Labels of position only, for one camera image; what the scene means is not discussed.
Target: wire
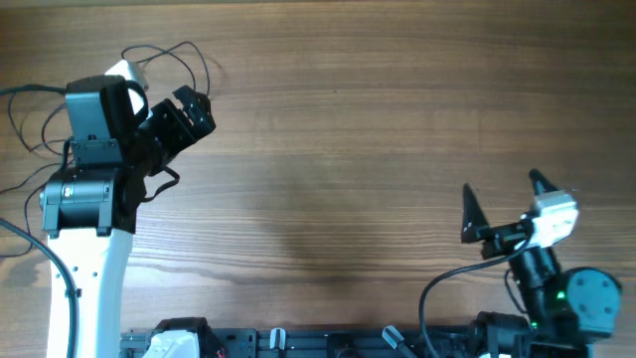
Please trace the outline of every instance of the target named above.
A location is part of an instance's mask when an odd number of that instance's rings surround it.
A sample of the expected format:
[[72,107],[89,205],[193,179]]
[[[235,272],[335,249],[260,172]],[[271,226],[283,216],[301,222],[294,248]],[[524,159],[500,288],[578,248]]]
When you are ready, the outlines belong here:
[[22,229],[9,223],[4,218],[0,218],[0,225],[7,228],[9,231],[28,241],[32,246],[35,246],[40,250],[51,262],[56,266],[65,285],[67,286],[67,298],[69,299],[69,345],[67,346],[67,357],[73,358],[76,353],[76,343],[78,338],[78,291],[76,289],[76,283],[73,280],[73,276],[69,272],[69,268],[62,262],[62,260],[38,239],[32,237],[30,234],[25,233]]
[[181,176],[179,176],[179,174],[176,171],[168,168],[167,166],[162,167],[162,171],[168,173],[173,179],[167,183],[162,184],[159,188],[157,188],[157,190],[155,190],[155,194],[151,196],[150,198],[141,199],[142,203],[148,203],[153,201],[164,190],[172,188],[173,186],[179,184],[179,179],[181,179]]
[[16,122],[13,120],[13,115],[11,115],[11,104],[13,103],[13,99],[15,99],[16,95],[17,93],[12,93],[11,98],[9,98],[9,103],[7,103],[7,116],[9,117],[11,126],[13,127],[13,130],[16,132],[16,135],[20,139],[20,142],[22,143],[22,145],[25,148],[27,148],[27,150],[31,150],[27,142],[25,142],[24,137],[22,136],[22,130],[18,130],[18,127],[16,126]]
[[71,149],[71,141],[74,140],[71,136],[69,137],[69,139],[64,141],[64,147],[62,149],[62,163],[60,163],[60,169],[58,169],[58,171],[63,171],[67,168],[67,165],[69,165],[68,161],[69,161],[69,149]]
[[426,287],[421,293],[421,296],[419,297],[419,325],[421,327],[421,334],[424,337],[424,341],[426,341],[426,347],[428,347],[428,351],[430,352],[430,355],[433,358],[439,358],[439,355],[437,354],[437,351],[433,347],[433,344],[430,341],[430,337],[428,337],[428,332],[426,331],[426,320],[424,318],[424,302],[430,290],[443,279],[453,277],[456,274],[470,272],[476,269],[486,269],[486,268],[490,268],[499,264],[507,263],[508,261],[512,260],[516,256],[520,255],[528,247],[529,243],[530,243],[530,238],[527,238],[517,250],[515,250],[513,253],[511,253],[510,255],[506,257],[490,260],[486,263],[480,263],[480,264],[475,264],[475,265],[471,265],[471,266],[467,266],[463,268],[452,269],[450,271],[447,271],[439,275],[438,277],[436,277],[434,280],[432,280],[426,285]]
[[[74,159],[72,159],[69,164],[73,164],[74,163]],[[29,180],[31,180],[36,174],[40,173],[42,170],[52,167],[52,166],[57,166],[60,165],[59,163],[50,163],[47,165],[44,165],[40,168],[38,168],[38,170],[36,170],[35,172],[33,172],[31,175],[29,175],[27,177],[27,179],[25,179],[22,183],[20,183],[19,185],[10,187],[10,188],[6,188],[6,189],[2,189],[0,190],[0,195],[5,194],[7,192],[10,192],[12,190],[17,190],[22,188],[25,184],[27,184],[27,182]],[[37,187],[36,189],[34,189],[31,194],[29,194],[29,196],[27,197],[27,200],[24,202],[24,222],[25,222],[25,226],[27,228],[27,233],[31,234],[31,226],[29,225],[29,212],[28,212],[28,208],[29,208],[29,201],[31,201],[31,198],[33,198],[34,195],[36,195],[36,193],[41,190],[42,188],[44,188],[46,186],[46,182],[42,185],[40,185],[39,187]],[[21,256],[24,256],[26,254],[28,254],[31,250],[33,249],[33,245],[29,245],[29,248],[27,248],[25,251],[23,251],[22,253],[18,253],[18,254],[8,254],[8,255],[0,255],[0,259],[11,259],[11,258],[18,258]]]
[[[20,142],[22,143],[22,145],[29,152],[32,152],[33,148],[31,148],[29,146],[29,144],[27,144],[27,142],[24,140],[24,135],[22,134],[22,128],[23,128],[23,125],[24,125],[24,121],[22,121],[22,123],[20,124],[20,129],[18,129],[18,127],[16,126],[16,123],[15,123],[15,120],[13,119],[13,115],[11,114],[11,105],[13,104],[13,100],[15,99],[16,95],[19,92],[23,92],[23,91],[51,91],[51,92],[55,92],[55,93],[65,94],[67,92],[67,90],[66,89],[62,89],[62,88],[44,86],[44,85],[24,85],[24,86],[20,86],[20,87],[16,87],[16,88],[0,89],[0,95],[9,94],[9,93],[11,94],[11,98],[9,98],[9,102],[7,104],[7,116],[9,117],[9,121],[11,122],[11,126],[13,127],[13,130],[16,132],[16,135],[18,136],[18,139],[20,139]],[[53,117],[60,110],[61,110],[60,107],[56,108],[49,115],[49,118],[47,118],[47,121],[45,121],[45,124],[42,127],[42,141],[45,142],[45,143],[46,143],[46,139],[44,139],[44,130],[45,130],[47,124],[49,123],[49,120],[51,120],[51,117]],[[62,155],[61,153],[58,153],[57,151],[51,149],[47,144],[45,144],[45,146],[47,147],[47,149],[49,149],[54,154]]]
[[192,69],[190,69],[190,66],[188,66],[188,64],[186,64],[183,60],[181,60],[181,58],[179,58],[177,55],[171,53],[171,52],[166,52],[166,50],[162,49],[162,48],[158,48],[154,45],[135,45],[135,46],[129,46],[125,49],[123,49],[123,51],[121,52],[121,58],[123,60],[126,60],[126,58],[124,58],[124,54],[127,51],[133,50],[133,49],[139,49],[139,48],[148,48],[148,49],[154,49],[157,51],[160,51],[162,53],[165,52],[166,55],[168,56],[172,56],[175,60],[179,61],[181,63],[181,65],[183,65],[186,70],[188,70],[188,72],[190,73],[190,77],[192,77],[192,87],[194,88],[194,90],[197,90],[197,80],[195,79],[195,74],[192,72]]
[[517,308],[519,313],[526,314],[528,313],[528,311],[521,306],[517,298],[513,295],[512,289],[510,288],[510,284],[508,282],[508,276],[510,275],[510,272],[512,272],[512,269],[508,268],[506,270],[506,273],[504,273],[504,285],[506,286],[506,290],[508,291],[508,295],[510,296],[510,299],[513,301],[513,304],[515,304],[515,307]]
[[33,148],[31,148],[31,150],[29,150],[29,152],[34,152],[36,149],[39,149],[41,147],[46,147],[48,144],[53,144],[53,143],[64,143],[66,140],[65,139],[53,139],[53,140],[49,140],[49,141],[45,141],[39,144],[36,144],[33,146]]
[[5,95],[9,93],[18,93],[22,91],[51,91],[51,92],[55,92],[59,94],[67,93],[67,89],[63,89],[63,88],[30,84],[30,85],[19,86],[16,88],[0,89],[0,95]]
[[161,48],[156,47],[154,45],[147,45],[147,44],[129,46],[129,47],[127,47],[127,48],[125,48],[125,49],[123,49],[121,51],[121,59],[126,60],[125,55],[126,55],[126,53],[128,51],[134,50],[134,49],[141,49],[141,48],[153,49],[153,50],[159,51],[159,54],[147,57],[147,58],[142,59],[142,60],[135,61],[135,63],[137,63],[137,64],[149,63],[152,60],[154,60],[154,59],[156,59],[158,57],[164,56],[164,55],[172,56],[173,58],[175,58],[177,61],[179,61],[188,70],[188,72],[190,73],[190,76],[192,77],[193,90],[197,90],[197,81],[195,80],[195,75],[192,72],[192,69],[190,69],[190,67],[183,60],[181,60],[177,55],[172,53],[172,51],[174,51],[174,50],[176,50],[176,49],[178,49],[178,48],[180,48],[181,46],[184,46],[184,45],[192,46],[195,49],[195,51],[197,52],[197,54],[199,55],[199,58],[201,59],[201,62],[203,63],[203,67],[206,70],[206,78],[208,79],[208,89],[206,91],[206,95],[210,95],[210,85],[211,84],[210,84],[210,71],[208,70],[208,64],[206,63],[206,59],[204,58],[203,54],[201,53],[201,51],[199,50],[197,45],[195,45],[191,41],[181,42],[181,43],[171,47],[168,50],[164,50],[164,49],[161,49]]
[[47,130],[47,125],[49,125],[49,122],[51,121],[51,119],[53,119],[53,117],[58,114],[62,109],[64,109],[67,106],[66,103],[62,103],[60,105],[58,105],[57,108],[55,108],[51,114],[49,114],[49,116],[47,117],[47,120],[44,121],[44,124],[42,124],[42,131],[40,133],[40,137],[42,138],[42,144],[38,144],[38,145],[44,145],[47,149],[49,149],[50,152],[52,152],[53,154],[57,154],[57,155],[62,155],[62,153],[60,153],[57,150],[52,149],[49,146],[49,142],[47,142],[47,139],[45,138],[45,131]]
[[45,169],[47,169],[47,168],[50,168],[50,167],[52,167],[52,166],[57,166],[57,165],[60,165],[60,163],[50,163],[50,164],[47,164],[47,165],[43,165],[43,166],[41,166],[40,168],[38,168],[38,170],[36,170],[36,171],[34,171],[33,173],[31,173],[31,175],[29,175],[29,176],[27,177],[27,179],[25,179],[22,183],[20,183],[20,184],[18,184],[18,185],[16,185],[16,186],[12,186],[12,187],[9,187],[9,188],[6,188],[6,189],[2,189],[2,190],[0,190],[0,195],[5,194],[5,193],[8,193],[8,192],[10,192],[10,191],[12,191],[12,190],[17,190],[17,189],[22,188],[25,184],[27,184],[27,182],[28,182],[29,180],[31,180],[34,176],[36,176],[36,175],[37,175],[38,173],[40,173],[41,171],[43,171],[43,170],[45,170]]

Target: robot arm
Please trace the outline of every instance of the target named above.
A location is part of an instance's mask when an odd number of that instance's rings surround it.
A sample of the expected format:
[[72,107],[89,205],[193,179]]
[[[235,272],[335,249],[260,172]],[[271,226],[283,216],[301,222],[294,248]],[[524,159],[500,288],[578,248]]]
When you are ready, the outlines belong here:
[[475,352],[541,356],[548,351],[586,357],[586,345],[608,338],[620,309],[621,285],[596,268],[561,271],[552,246],[568,237],[578,217],[574,198],[537,169],[530,172],[535,201],[517,223],[492,228],[470,187],[464,188],[462,242],[482,242],[483,259],[507,256],[528,312],[524,317],[482,312],[473,323]]
[[[49,247],[78,289],[78,357],[118,355],[121,287],[136,210],[152,199],[145,198],[144,178],[169,171],[166,165],[181,150],[216,127],[204,94],[184,86],[174,92],[183,109],[170,99],[149,109],[136,65],[122,61],[112,71],[118,74],[67,85],[76,166],[54,173],[40,196]],[[52,275],[47,356],[65,357],[67,289],[55,266]]]

